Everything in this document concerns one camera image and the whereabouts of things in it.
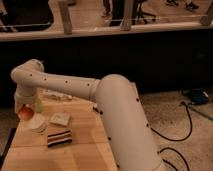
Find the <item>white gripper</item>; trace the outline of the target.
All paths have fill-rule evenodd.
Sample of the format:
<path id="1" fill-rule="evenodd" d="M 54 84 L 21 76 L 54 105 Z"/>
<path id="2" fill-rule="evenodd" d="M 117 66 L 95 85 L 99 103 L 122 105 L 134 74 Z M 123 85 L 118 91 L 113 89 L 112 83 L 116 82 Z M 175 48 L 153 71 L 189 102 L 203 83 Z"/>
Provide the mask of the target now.
<path id="1" fill-rule="evenodd" d="M 15 93 L 14 95 L 14 100 L 15 100 L 15 112 L 18 113 L 19 110 L 23 106 L 28 106 L 31 107 L 32 109 L 35 108 L 35 102 L 36 102 L 36 96 L 22 96 L 19 93 Z"/>

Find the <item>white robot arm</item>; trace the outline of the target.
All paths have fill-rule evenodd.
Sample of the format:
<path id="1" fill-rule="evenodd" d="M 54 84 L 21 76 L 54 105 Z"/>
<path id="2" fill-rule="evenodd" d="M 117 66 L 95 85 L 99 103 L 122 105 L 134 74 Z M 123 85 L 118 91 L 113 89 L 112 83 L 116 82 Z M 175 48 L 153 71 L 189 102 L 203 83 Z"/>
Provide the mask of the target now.
<path id="1" fill-rule="evenodd" d="M 14 100 L 18 104 L 34 103 L 39 88 L 96 103 L 118 171 L 166 171 L 137 89 L 126 77 L 49 74 L 42 62 L 31 59 L 12 69 L 11 79 L 17 84 Z"/>

